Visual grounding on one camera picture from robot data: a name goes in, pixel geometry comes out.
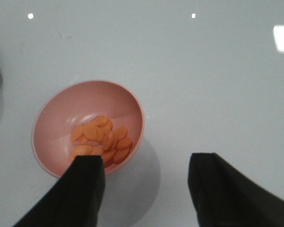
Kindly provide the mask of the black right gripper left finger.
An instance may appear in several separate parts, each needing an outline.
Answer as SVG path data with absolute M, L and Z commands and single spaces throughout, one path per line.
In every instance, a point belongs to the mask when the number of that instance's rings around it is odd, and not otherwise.
M 105 189 L 100 156 L 77 156 L 17 227 L 95 227 Z

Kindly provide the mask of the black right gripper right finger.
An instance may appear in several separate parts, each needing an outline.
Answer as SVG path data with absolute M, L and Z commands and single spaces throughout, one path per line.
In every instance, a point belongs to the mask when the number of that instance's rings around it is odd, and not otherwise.
M 284 200 L 216 153 L 193 153 L 187 182 L 201 227 L 284 227 Z

